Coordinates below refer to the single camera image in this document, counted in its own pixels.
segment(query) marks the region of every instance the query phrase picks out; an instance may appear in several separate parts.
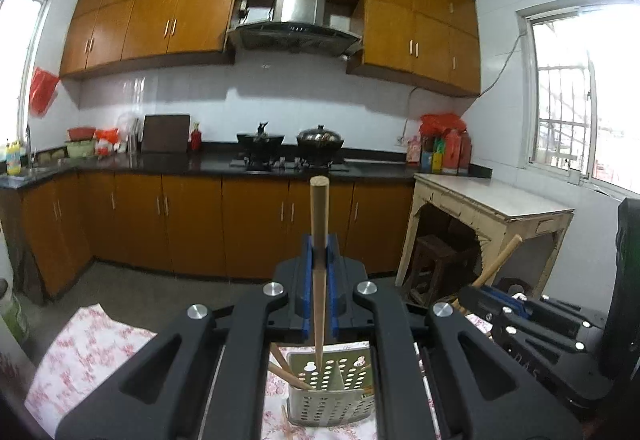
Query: black countertop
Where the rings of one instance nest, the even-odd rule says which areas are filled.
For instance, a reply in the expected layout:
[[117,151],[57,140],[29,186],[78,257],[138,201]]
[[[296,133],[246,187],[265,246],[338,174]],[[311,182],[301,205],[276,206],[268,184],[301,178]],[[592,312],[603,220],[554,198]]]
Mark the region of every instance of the black countertop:
[[[309,170],[292,168],[274,169],[272,171],[247,171],[242,166],[231,165],[235,158],[233,153],[201,153],[201,154],[138,154],[130,158],[126,154],[104,158],[65,159],[59,166],[52,166],[46,172],[33,178],[15,179],[7,175],[0,176],[0,188],[22,189],[33,187],[71,170],[81,171],[113,171],[119,173],[161,174],[178,176],[246,176],[261,178],[308,179],[319,174]],[[414,182],[417,167],[405,163],[360,162],[347,161],[347,171],[329,171],[329,178],[336,181],[388,181]]]

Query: red plastic bag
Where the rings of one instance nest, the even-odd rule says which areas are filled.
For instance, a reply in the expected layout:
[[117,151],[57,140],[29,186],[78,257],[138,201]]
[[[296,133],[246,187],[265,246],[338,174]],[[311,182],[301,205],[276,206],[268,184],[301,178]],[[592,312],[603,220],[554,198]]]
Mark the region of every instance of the red plastic bag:
[[31,89],[29,90],[29,110],[31,115],[43,116],[47,113],[49,106],[56,98],[54,93],[58,85],[59,77],[54,74],[36,68],[31,80]]
[[439,136],[447,130],[466,131],[465,121],[455,113],[426,113],[420,117],[422,136]]

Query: window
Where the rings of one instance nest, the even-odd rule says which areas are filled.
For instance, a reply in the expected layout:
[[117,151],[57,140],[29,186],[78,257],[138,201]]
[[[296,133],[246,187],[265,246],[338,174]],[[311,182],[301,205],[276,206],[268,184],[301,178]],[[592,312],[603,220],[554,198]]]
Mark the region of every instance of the window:
[[0,4],[0,158],[4,144],[24,137],[33,59],[47,0]]
[[528,19],[537,79],[531,162],[640,193],[640,7]]

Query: basket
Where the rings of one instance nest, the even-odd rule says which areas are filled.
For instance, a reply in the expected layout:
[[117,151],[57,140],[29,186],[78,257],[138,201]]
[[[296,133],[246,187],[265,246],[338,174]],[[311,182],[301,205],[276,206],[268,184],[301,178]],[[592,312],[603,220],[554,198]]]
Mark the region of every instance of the basket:
[[300,380],[317,391],[289,386],[287,415],[295,425],[329,427],[357,422],[374,408],[373,377],[368,348],[325,352],[322,369],[316,355],[291,353],[287,361]]

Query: white tabletop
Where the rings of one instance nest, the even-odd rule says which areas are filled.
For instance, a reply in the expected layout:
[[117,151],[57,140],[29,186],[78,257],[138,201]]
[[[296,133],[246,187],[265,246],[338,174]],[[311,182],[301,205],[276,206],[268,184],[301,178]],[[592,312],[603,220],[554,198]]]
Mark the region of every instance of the white tabletop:
[[517,187],[485,178],[416,173],[415,178],[436,184],[482,204],[508,218],[567,213],[571,207],[547,200]]

